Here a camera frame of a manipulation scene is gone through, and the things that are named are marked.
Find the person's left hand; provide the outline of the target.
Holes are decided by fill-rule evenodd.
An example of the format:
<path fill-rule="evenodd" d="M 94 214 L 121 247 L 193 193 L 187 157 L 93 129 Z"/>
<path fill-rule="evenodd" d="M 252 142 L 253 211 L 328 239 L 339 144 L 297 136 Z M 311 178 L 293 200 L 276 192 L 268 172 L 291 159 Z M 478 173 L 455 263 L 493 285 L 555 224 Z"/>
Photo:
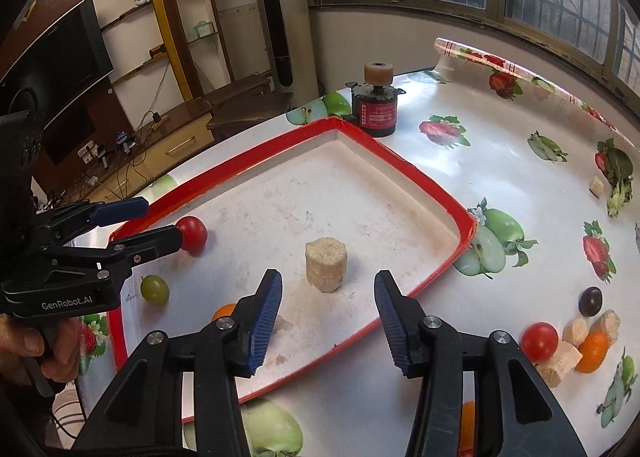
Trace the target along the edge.
<path fill-rule="evenodd" d="M 56 326 L 52 356 L 40 365 L 44 377 L 66 383 L 78 376 L 81 322 L 66 318 Z M 1 377 L 17 385 L 28 385 L 29 378 L 23 359 L 38 359 L 44 353 L 44 340 L 39 331 L 18 325 L 1 315 Z"/>

